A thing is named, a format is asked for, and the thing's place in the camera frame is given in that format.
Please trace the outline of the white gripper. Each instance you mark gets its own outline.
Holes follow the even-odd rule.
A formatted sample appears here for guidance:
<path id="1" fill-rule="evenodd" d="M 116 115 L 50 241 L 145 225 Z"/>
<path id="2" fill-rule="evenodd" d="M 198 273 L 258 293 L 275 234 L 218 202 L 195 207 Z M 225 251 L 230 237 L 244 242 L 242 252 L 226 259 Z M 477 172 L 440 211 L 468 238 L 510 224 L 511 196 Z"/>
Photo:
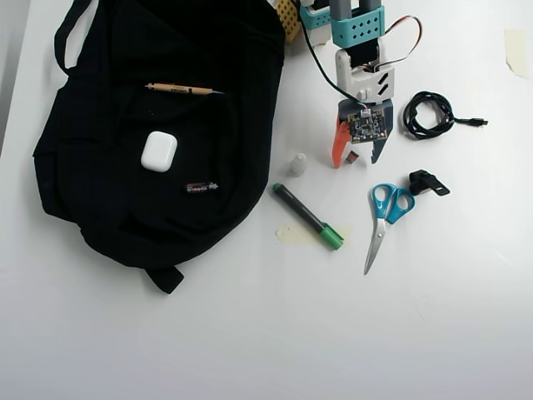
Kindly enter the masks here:
<path id="1" fill-rule="evenodd" d="M 376 163 L 393 130 L 395 68 L 384 65 L 385 50 L 380 39 L 340 49 L 336 52 L 336 82 L 344 92 L 363 106 L 346 99 L 338 103 L 336 134 L 331 150 L 334 168 L 341 166 L 341 156 L 348 143 L 373 145 L 371 162 Z"/>

